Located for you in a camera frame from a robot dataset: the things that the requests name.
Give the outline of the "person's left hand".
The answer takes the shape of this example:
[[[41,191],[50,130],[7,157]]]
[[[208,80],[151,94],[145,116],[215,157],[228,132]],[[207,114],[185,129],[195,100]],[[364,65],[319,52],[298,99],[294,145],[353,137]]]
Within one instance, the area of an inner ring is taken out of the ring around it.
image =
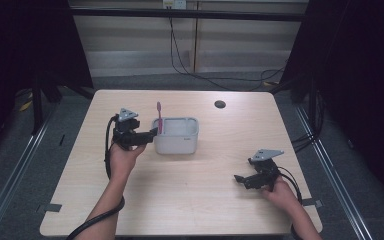
[[[136,164],[136,159],[145,149],[146,146],[141,145],[135,149],[124,150],[114,144],[110,148],[110,180],[117,182],[126,181]]]

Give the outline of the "black metal stand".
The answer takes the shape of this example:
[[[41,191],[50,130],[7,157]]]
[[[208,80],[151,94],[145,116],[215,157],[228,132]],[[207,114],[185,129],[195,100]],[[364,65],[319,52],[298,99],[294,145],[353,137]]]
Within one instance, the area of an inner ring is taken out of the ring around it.
[[[33,125],[32,134],[36,135],[43,124],[42,94],[41,94],[41,82],[40,82],[39,76],[36,76],[33,80],[32,103],[33,103],[33,114],[34,114],[34,125]]]

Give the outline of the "grey tape strip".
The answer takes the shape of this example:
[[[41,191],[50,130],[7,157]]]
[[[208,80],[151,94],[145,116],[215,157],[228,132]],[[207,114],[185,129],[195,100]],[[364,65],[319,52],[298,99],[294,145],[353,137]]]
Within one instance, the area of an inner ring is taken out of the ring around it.
[[[48,203],[48,204],[40,204],[36,211],[38,213],[46,213],[46,212],[59,212],[62,208],[62,205],[61,204],[52,204],[52,203]]]
[[[321,200],[315,200],[313,198],[307,198],[302,200],[303,206],[315,206],[316,208],[320,208],[323,206],[323,202]]]

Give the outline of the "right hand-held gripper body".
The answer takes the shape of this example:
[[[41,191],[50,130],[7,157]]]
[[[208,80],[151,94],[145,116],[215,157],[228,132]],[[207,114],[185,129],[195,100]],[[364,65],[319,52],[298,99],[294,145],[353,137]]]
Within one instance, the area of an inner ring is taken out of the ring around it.
[[[246,177],[248,182],[257,183],[257,189],[267,186],[271,190],[275,180],[280,175],[273,158],[280,154],[280,150],[259,149],[248,159],[249,164],[256,170],[256,174]]]

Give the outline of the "person's right hand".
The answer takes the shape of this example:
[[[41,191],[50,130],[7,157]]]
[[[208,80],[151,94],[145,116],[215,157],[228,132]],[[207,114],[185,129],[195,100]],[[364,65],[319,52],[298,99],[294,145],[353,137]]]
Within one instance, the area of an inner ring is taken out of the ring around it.
[[[276,207],[289,211],[298,204],[298,200],[289,187],[288,183],[282,177],[278,177],[271,190],[264,188],[262,190],[263,198],[273,203]]]

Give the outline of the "black curtain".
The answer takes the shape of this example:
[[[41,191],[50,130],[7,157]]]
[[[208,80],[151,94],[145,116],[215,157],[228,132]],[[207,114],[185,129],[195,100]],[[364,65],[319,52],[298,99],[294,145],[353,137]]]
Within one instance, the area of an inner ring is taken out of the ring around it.
[[[308,0],[282,80],[317,88],[384,185],[384,0]]]
[[[0,0],[0,138],[19,91],[59,86],[93,86],[68,0]]]

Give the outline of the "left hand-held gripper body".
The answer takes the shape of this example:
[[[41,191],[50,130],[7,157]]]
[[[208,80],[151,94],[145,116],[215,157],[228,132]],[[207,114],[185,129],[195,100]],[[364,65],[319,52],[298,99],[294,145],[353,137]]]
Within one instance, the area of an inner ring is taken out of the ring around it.
[[[140,125],[137,116],[137,113],[126,108],[122,108],[116,116],[112,140],[124,150],[139,145],[140,137],[135,131]]]

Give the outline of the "metal floor rail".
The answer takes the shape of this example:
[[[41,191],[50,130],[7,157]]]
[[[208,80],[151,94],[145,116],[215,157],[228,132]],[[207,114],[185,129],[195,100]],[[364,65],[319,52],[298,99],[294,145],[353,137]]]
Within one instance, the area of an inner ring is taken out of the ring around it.
[[[0,189],[0,222],[15,194],[15,191],[21,184],[22,178],[26,173],[37,148],[39,147],[49,125],[49,121],[52,119],[57,106],[52,106],[44,117],[43,122],[40,124],[37,130],[34,130],[29,135],[28,142],[22,148],[22,153],[17,157],[16,164],[8,175],[5,184]]]
[[[374,240],[362,214],[352,200],[322,141],[315,137],[315,133],[310,127],[309,117],[305,109],[298,106],[296,107],[296,112],[358,240]]]

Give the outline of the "black horizontal frame bar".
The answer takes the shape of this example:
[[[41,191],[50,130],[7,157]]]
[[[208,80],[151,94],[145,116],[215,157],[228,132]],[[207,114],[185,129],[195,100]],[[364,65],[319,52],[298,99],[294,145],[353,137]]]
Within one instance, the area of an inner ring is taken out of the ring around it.
[[[89,8],[72,7],[73,15],[111,16],[111,17],[150,17],[150,18],[190,18],[217,20],[255,20],[302,22],[307,19],[304,14],[288,13],[254,13],[207,10],[164,10],[164,9],[123,9],[123,8]]]

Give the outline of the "pink and grey toothbrush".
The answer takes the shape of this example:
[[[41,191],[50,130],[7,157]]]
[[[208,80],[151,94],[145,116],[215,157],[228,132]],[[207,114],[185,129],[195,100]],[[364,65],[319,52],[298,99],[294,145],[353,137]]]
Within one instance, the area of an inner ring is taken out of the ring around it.
[[[162,106],[161,106],[161,103],[159,101],[157,101],[156,107],[157,107],[157,111],[158,111],[158,134],[161,134],[163,121],[162,121],[162,114],[161,114]]]

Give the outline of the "white plastic container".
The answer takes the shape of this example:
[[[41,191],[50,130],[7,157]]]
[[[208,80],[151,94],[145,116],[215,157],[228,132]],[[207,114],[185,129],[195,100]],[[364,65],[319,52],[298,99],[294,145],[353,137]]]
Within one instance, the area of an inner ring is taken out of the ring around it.
[[[192,117],[163,117],[161,132],[154,137],[158,154],[193,154],[197,149],[199,122]]]

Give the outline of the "white wall socket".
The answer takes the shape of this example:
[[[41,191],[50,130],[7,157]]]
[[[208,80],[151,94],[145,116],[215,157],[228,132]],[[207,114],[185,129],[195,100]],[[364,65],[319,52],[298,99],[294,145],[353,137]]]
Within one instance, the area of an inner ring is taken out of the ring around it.
[[[164,9],[175,9],[175,10],[187,9],[186,0],[162,0],[162,5]]]

